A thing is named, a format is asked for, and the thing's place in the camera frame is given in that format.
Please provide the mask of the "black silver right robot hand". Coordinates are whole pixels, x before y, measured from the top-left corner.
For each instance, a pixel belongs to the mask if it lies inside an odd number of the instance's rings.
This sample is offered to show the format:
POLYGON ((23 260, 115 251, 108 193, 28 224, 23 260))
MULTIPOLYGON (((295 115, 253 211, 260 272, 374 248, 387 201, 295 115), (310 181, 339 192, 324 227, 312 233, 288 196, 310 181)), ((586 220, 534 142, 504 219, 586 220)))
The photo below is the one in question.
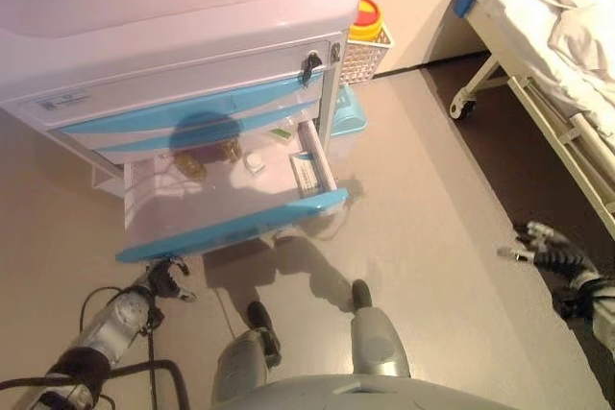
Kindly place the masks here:
POLYGON ((532 264, 568 279, 594 268, 581 248, 547 224, 528 221, 515 223, 513 229, 518 246, 500 247, 497 256, 532 264))

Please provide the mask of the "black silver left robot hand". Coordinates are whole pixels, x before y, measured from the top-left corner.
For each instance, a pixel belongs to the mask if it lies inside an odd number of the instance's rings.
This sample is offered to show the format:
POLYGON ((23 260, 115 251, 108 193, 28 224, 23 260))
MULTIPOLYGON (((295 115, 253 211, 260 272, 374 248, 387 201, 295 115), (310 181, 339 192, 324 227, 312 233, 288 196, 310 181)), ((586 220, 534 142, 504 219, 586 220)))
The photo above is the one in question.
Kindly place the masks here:
POLYGON ((171 274, 176 267, 184 276, 190 275, 188 265, 181 257, 171 257, 155 262, 147 269, 146 280, 152 292, 160 298, 177 299, 184 302, 195 302, 196 295, 181 287, 171 274))

